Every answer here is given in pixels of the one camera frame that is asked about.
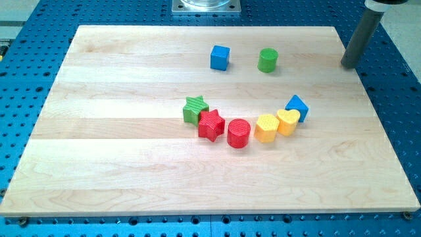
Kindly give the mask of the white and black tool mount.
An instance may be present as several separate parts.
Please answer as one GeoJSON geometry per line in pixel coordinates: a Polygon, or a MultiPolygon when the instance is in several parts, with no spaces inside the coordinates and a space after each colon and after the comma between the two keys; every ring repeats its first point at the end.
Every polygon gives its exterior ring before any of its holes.
{"type": "Polygon", "coordinates": [[[371,11],[384,13],[392,5],[400,5],[408,2],[409,0],[365,0],[364,5],[371,11]]]}

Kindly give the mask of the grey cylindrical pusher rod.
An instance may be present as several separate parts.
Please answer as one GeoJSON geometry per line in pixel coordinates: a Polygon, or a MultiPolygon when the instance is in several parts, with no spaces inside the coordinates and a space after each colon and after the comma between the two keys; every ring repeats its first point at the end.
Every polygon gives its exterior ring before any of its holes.
{"type": "Polygon", "coordinates": [[[383,15],[384,12],[365,9],[341,59],[344,68],[352,69],[358,65],[383,15]]]}

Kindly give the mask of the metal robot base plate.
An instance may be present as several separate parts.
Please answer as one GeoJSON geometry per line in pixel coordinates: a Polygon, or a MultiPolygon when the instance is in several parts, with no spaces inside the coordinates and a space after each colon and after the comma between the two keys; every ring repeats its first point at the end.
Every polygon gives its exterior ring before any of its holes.
{"type": "Polygon", "coordinates": [[[240,0],[172,0],[172,15],[240,14],[240,0]]]}

